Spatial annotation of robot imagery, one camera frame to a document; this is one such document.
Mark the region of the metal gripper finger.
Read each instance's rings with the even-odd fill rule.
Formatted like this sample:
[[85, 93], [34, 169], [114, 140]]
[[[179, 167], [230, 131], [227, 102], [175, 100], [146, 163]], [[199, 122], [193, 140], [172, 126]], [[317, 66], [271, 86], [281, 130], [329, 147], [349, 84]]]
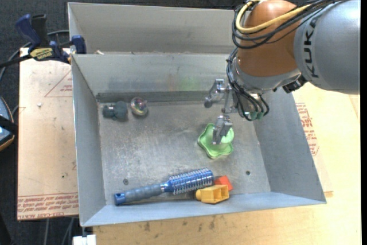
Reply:
[[222, 135], [226, 137], [229, 130], [232, 128], [232, 122], [229, 117], [224, 118], [223, 128], [222, 128]]
[[213, 127], [213, 139], [212, 139], [212, 143], [217, 145], [221, 143], [221, 138], [222, 138], [222, 130], [225, 126], [225, 119], [223, 116], [218, 116], [214, 127]]

